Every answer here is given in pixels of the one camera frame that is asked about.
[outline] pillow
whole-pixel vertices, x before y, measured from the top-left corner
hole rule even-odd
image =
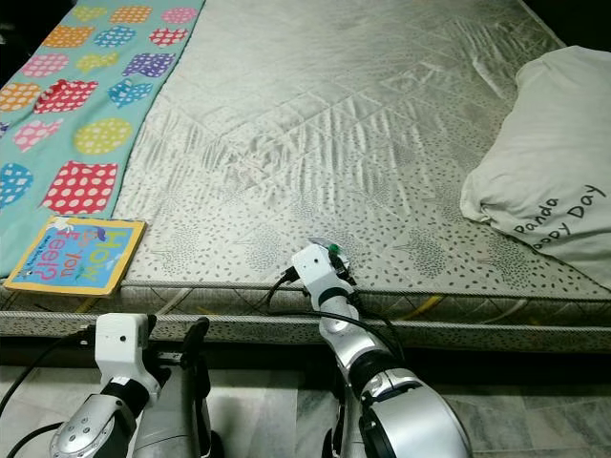
[[[463,185],[462,214],[611,289],[611,53],[548,52],[516,82],[514,109]]]

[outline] floor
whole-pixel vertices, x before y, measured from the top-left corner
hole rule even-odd
[[[0,367],[4,394],[19,367]],[[93,369],[41,368],[17,390],[0,426],[0,456],[23,435],[63,421],[98,390]],[[208,398],[227,458],[320,456],[333,425],[330,393],[299,389],[296,371],[213,370]],[[611,385],[460,386],[436,388],[465,428],[475,458],[611,457]],[[48,433],[21,457],[47,457]]]

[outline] teal blanket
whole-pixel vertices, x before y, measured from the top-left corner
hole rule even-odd
[[[111,216],[202,4],[80,1],[0,90],[0,277],[50,215]]]

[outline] white mattress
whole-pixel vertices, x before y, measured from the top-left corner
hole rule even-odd
[[[315,236],[364,289],[611,297],[458,208],[558,46],[515,0],[208,0],[130,157],[127,280],[273,282]]]

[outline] mattress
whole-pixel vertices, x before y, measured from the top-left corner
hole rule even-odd
[[[567,341],[598,351],[611,292],[458,207],[517,70],[559,46],[516,0],[208,0],[129,160],[114,217],[149,227],[120,294],[5,291],[0,332],[29,333],[41,310],[141,311],[215,316],[221,340],[307,341],[314,322],[279,333],[260,299],[324,237],[348,252],[365,306],[406,336],[475,326],[461,346],[486,347],[497,326],[541,326],[605,336]],[[297,285],[274,306],[308,303]]]

